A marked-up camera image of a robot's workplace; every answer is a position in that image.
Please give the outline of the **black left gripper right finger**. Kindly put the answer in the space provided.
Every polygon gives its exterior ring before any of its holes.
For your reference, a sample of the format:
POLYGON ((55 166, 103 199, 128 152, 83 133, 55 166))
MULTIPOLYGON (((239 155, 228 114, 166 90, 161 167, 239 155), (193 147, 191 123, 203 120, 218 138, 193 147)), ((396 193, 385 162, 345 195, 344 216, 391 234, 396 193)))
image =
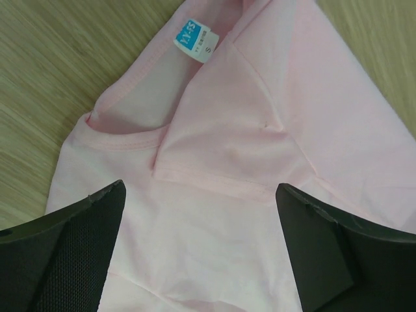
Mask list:
POLYGON ((415 235, 282 183, 276 204, 303 311, 414 311, 415 235))

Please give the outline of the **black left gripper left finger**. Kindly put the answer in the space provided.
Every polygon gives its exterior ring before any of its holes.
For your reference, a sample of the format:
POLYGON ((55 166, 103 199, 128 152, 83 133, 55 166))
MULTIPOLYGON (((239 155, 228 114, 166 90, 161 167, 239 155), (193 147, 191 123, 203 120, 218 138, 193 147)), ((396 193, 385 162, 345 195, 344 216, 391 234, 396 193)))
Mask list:
POLYGON ((118 180, 1 231, 2 311, 97 311, 125 207, 118 180))

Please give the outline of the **pink t-shirt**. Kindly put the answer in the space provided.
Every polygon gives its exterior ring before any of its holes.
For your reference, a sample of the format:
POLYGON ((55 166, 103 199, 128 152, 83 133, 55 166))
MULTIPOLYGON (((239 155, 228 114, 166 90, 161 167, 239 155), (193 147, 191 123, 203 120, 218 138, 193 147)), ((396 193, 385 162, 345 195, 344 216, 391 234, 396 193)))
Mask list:
POLYGON ((100 311, 299 311, 280 183, 415 231, 415 140, 314 1, 185 1, 80 117, 46 210, 119 179, 100 311))

